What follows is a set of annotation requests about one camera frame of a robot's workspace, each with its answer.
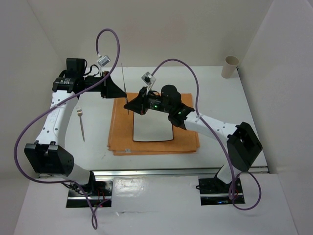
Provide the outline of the silver table knife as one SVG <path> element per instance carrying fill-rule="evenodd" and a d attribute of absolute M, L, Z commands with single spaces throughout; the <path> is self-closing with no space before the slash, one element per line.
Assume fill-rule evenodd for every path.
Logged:
<path fill-rule="evenodd" d="M 126 84 L 125 84 L 125 77 L 124 77 L 124 70 L 123 70 L 123 63 L 121 62 L 121 72 L 122 72 L 122 79 L 123 79 L 123 86 L 124 86 L 124 92 L 126 94 L 125 97 L 125 104 L 128 104 L 128 97 L 127 97 L 127 90 L 126 90 Z"/>

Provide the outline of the white square plate black rim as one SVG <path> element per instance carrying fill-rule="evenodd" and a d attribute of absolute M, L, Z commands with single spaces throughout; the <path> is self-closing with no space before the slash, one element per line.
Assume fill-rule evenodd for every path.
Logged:
<path fill-rule="evenodd" d="M 167 113 L 155 110 L 148 110 L 144 115 L 134 113 L 133 141 L 159 142 L 173 139 L 173 126 Z"/>

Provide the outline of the orange cloth placemat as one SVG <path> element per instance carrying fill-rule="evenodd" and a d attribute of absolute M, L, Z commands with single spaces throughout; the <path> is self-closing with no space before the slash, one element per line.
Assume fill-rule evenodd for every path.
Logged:
<path fill-rule="evenodd" d="M 113 103 L 108 148 L 114 155 L 160 155 L 193 153 L 200 147 L 198 134 L 173 126 L 172 141 L 133 141 L 134 112 L 124 109 L 125 98 Z"/>

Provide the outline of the silver fork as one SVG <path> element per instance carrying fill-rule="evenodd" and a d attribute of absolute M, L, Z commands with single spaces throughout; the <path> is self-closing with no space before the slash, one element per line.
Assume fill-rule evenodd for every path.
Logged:
<path fill-rule="evenodd" d="M 80 107 L 77 108 L 77 116 L 79 117 L 79 121 L 80 121 L 82 139 L 83 139 L 83 141 L 85 141 L 85 133 L 84 133 L 83 121 L 82 121 L 83 112 L 82 112 L 82 109 Z"/>

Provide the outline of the beige paper cup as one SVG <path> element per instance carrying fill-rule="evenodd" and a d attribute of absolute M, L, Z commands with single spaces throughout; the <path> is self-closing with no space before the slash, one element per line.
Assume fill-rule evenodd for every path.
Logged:
<path fill-rule="evenodd" d="M 232 74 L 234 73 L 238 64 L 239 64 L 239 59 L 237 57 L 232 56 L 232 55 L 225 57 L 221 76 L 223 78 L 230 78 Z"/>

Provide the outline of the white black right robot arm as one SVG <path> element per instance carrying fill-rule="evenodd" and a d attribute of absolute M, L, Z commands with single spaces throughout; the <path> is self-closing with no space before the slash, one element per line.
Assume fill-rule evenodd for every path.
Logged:
<path fill-rule="evenodd" d="M 199 113 L 182 102 L 181 94 L 173 85 L 165 85 L 160 94 L 143 87 L 124 108 L 139 115 L 146 114 L 148 110 L 167 113 L 173 126 L 216 139 L 226 152 L 227 160 L 213 181 L 215 190 L 219 192 L 226 191 L 240 173 L 249 171 L 263 150 L 250 124 L 227 123 Z"/>

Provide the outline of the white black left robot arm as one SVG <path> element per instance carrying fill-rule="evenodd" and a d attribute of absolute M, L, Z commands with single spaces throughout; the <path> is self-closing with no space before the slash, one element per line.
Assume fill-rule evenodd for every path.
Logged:
<path fill-rule="evenodd" d="M 75 164 L 73 155 L 64 148 L 72 111 L 84 89 L 99 92 L 102 98 L 124 98 L 127 95 L 112 81 L 108 72 L 94 77 L 86 75 L 85 70 L 85 59 L 66 60 L 66 70 L 53 82 L 53 111 L 47 115 L 34 143 L 26 144 L 24 152 L 36 173 L 76 181 L 81 192 L 92 195 L 97 190 L 94 173 Z"/>

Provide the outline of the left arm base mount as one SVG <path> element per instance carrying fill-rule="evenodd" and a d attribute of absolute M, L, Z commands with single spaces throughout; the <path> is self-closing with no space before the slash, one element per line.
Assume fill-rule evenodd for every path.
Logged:
<path fill-rule="evenodd" d="M 64 183 L 68 188 L 66 208 L 88 208 L 83 192 L 73 183 Z M 113 179 L 96 181 L 93 185 L 83 185 L 93 208 L 109 208 L 112 206 Z"/>

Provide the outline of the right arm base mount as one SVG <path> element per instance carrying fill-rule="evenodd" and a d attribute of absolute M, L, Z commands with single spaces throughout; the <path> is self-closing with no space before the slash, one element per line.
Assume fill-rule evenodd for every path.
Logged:
<path fill-rule="evenodd" d="M 217 178 L 199 178 L 196 189 L 200 192 L 201 206 L 232 204 L 229 198 L 230 184 L 225 184 Z M 243 188 L 238 178 L 235 182 L 235 204 L 245 204 Z"/>

